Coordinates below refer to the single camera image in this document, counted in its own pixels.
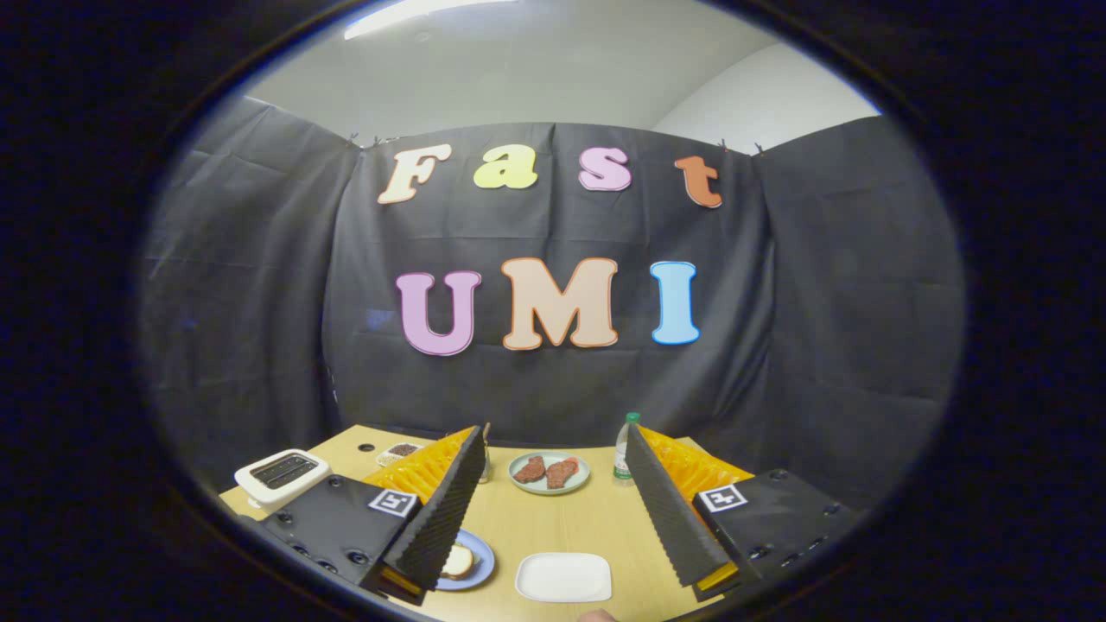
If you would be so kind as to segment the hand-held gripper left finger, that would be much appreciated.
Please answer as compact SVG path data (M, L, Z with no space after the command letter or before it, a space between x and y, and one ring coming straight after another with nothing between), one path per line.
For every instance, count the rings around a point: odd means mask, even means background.
M363 479L321 476L260 520L257 535L319 574L419 607L483 469L486 433L471 426Z

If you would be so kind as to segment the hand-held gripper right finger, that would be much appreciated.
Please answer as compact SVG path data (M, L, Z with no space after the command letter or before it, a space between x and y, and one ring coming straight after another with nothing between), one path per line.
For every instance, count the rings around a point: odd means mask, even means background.
M766 589L860 523L859 511L795 473L751 475L636 422L626 465L679 583L699 601Z

